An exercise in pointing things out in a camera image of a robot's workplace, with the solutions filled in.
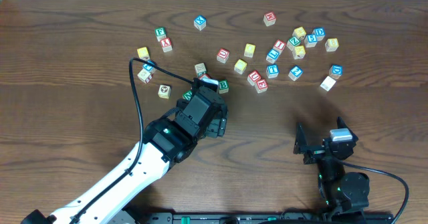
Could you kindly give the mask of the green B block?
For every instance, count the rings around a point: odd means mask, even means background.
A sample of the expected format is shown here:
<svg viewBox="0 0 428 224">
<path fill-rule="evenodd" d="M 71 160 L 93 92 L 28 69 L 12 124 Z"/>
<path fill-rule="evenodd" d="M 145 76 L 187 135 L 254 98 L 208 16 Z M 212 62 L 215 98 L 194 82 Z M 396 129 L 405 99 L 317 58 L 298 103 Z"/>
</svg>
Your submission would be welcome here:
<svg viewBox="0 0 428 224">
<path fill-rule="evenodd" d="M 229 91 L 229 84 L 227 80 L 221 80 L 219 81 L 219 93 L 224 94 L 228 93 Z"/>
</svg>

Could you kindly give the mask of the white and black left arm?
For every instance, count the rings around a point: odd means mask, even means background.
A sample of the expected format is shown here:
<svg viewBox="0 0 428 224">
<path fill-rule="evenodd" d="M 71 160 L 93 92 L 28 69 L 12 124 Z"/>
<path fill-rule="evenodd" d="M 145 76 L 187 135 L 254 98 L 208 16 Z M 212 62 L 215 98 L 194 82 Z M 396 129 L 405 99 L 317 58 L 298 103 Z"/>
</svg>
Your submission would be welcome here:
<svg viewBox="0 0 428 224">
<path fill-rule="evenodd" d="M 195 79 L 189 100 L 152 121 L 114 169 L 71 203 L 44 216 L 32 211 L 23 223 L 108 223 L 139 192 L 183 162 L 202 138 L 225 134 L 228 110 L 219 82 Z"/>
</svg>

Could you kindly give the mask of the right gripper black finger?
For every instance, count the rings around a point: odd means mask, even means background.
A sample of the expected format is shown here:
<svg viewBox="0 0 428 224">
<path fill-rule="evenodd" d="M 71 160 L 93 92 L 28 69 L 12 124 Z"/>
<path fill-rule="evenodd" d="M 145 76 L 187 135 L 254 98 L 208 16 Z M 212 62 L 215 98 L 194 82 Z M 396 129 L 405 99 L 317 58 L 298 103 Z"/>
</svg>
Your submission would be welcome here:
<svg viewBox="0 0 428 224">
<path fill-rule="evenodd" d="M 336 119 L 336 123 L 337 123 L 337 129 L 348 128 L 348 126 L 340 116 Z"/>
<path fill-rule="evenodd" d="M 306 151 L 307 142 L 304 130 L 300 122 L 296 125 L 296 139 L 294 143 L 294 154 L 304 154 Z"/>
</svg>

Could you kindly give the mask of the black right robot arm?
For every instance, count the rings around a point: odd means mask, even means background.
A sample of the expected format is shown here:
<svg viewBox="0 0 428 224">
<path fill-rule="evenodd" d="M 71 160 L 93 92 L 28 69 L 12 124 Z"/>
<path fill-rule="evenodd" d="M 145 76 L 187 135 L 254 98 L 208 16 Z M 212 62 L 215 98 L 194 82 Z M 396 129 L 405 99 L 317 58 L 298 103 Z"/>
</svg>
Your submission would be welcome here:
<svg viewBox="0 0 428 224">
<path fill-rule="evenodd" d="M 296 128 L 294 154 L 302 154 L 304 164 L 318 167 L 318 189 L 327 208 L 321 216 L 325 221 L 346 213 L 361 213 L 368 207 L 369 178 L 364 173 L 346 172 L 342 161 L 350 157 L 358 137 L 337 118 L 337 128 L 322 140 L 321 145 L 309 145 L 300 123 Z"/>
</svg>

